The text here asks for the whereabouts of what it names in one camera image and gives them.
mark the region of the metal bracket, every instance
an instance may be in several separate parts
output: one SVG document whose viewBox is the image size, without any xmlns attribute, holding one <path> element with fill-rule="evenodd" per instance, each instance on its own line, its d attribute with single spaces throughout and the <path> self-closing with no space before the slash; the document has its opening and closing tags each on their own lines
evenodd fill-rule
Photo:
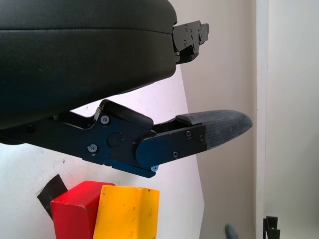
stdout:
<svg viewBox="0 0 319 239">
<path fill-rule="evenodd" d="M 142 140 L 136 150 L 136 159 L 144 167 L 160 165 L 207 150 L 206 127 L 176 129 Z"/>
<path fill-rule="evenodd" d="M 173 28 L 176 64 L 186 63 L 198 56 L 199 46 L 208 40 L 209 24 L 194 21 Z"/>
<path fill-rule="evenodd" d="M 29 143 L 147 178 L 155 176 L 159 164 L 205 151 L 200 135 L 205 126 L 177 119 L 153 125 L 151 118 L 108 100 L 89 118 L 65 112 L 0 130 L 2 143 Z M 138 156 L 143 150 L 148 157 Z M 173 158 L 172 150 L 178 152 Z"/>
</svg>

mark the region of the bolt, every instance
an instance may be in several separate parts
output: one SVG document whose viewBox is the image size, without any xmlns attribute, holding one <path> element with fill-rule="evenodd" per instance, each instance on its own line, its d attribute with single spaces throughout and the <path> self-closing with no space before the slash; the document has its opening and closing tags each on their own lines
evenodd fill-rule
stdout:
<svg viewBox="0 0 319 239">
<path fill-rule="evenodd" d="M 108 116 L 102 116 L 101 117 L 101 123 L 102 124 L 108 124 L 110 122 L 110 118 Z"/>
<path fill-rule="evenodd" d="M 176 158 L 178 158 L 178 157 L 179 157 L 179 153 L 178 153 L 178 152 L 174 152 L 172 156 L 173 156 L 173 158 L 175 158 L 175 159 L 176 159 Z"/>
<path fill-rule="evenodd" d="M 199 137 L 199 141 L 200 141 L 201 143 L 204 143 L 204 142 L 205 142 L 205 137 L 204 137 L 203 135 L 201 135 L 201 136 Z"/>
<path fill-rule="evenodd" d="M 152 171 L 152 172 L 156 172 L 158 169 L 159 169 L 159 166 L 156 165 L 156 166 L 153 166 L 153 167 L 151 168 L 151 171 Z"/>
<path fill-rule="evenodd" d="M 187 131 L 187 132 L 186 132 L 186 137 L 187 137 L 187 138 L 190 138 L 191 135 L 192 135 L 192 132 L 191 132 L 191 131 Z"/>
<path fill-rule="evenodd" d="M 91 144 L 90 146 L 88 146 L 88 151 L 90 153 L 95 153 L 98 150 L 98 146 L 96 144 Z"/>
</svg>

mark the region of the wall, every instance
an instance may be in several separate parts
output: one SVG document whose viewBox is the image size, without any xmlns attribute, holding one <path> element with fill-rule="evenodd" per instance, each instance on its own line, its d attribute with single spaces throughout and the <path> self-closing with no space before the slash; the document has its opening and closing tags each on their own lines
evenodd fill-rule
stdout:
<svg viewBox="0 0 319 239">
<path fill-rule="evenodd" d="M 178 23 L 210 24 L 199 57 L 182 65 L 190 112 L 238 110 L 253 117 L 254 0 L 171 0 Z M 232 223 L 240 238 L 254 238 L 253 131 L 197 156 L 205 200 L 201 239 L 224 238 Z"/>
<path fill-rule="evenodd" d="M 319 234 L 319 1 L 269 1 L 265 214 L 283 239 Z"/>
</svg>

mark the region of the red wooden block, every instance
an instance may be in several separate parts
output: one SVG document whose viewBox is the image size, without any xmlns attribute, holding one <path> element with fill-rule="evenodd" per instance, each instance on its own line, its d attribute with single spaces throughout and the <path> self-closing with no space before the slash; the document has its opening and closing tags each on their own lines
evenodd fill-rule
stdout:
<svg viewBox="0 0 319 239">
<path fill-rule="evenodd" d="M 56 239 L 92 239 L 102 183 L 85 181 L 51 201 Z"/>
</svg>

